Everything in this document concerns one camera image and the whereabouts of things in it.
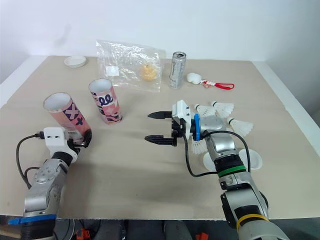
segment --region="blue clip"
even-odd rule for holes
[[[200,118],[199,113],[194,115],[194,123],[195,123],[195,140],[200,140]]]
[[[9,220],[9,225],[19,225],[23,223],[30,223],[35,221],[42,221],[42,220],[50,220],[56,219],[56,214],[48,214],[48,215],[40,215],[40,216],[29,216],[29,217],[17,217],[15,219]]]

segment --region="red keychain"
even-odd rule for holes
[[[194,72],[189,73],[186,76],[186,79],[188,82],[193,84],[202,84],[205,88],[211,88],[213,86],[219,89],[224,89],[224,90],[231,90],[235,88],[235,85],[233,83],[202,80],[201,76]]]

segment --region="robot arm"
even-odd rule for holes
[[[154,112],[148,117],[172,118],[172,138],[150,135],[145,137],[149,142],[176,146],[177,138],[186,136],[188,139],[190,133],[195,141],[205,139],[220,186],[225,190],[221,195],[225,218],[237,229],[239,240],[289,240],[268,220],[267,199],[246,171],[231,134],[223,132],[226,131],[223,119],[214,115],[199,118],[197,114],[191,119],[190,109],[183,100],[173,105],[172,115]]]
[[[21,239],[54,240],[54,227],[60,205],[62,189],[69,167],[78,158],[79,148],[87,147],[91,140],[89,130],[85,142],[75,145],[62,127],[47,127],[43,130],[45,145],[50,151],[47,159],[33,177],[32,187],[24,199],[22,218],[10,224],[21,224]]]

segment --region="pink can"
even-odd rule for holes
[[[90,126],[68,93],[57,92],[48,96],[43,107],[67,130],[75,143],[84,141],[85,132]]]
[[[106,124],[116,124],[122,120],[120,106],[112,82],[100,78],[89,84],[89,90]]]

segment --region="plastic bag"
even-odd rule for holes
[[[99,77],[114,86],[160,92],[166,52],[131,43],[96,41]]]

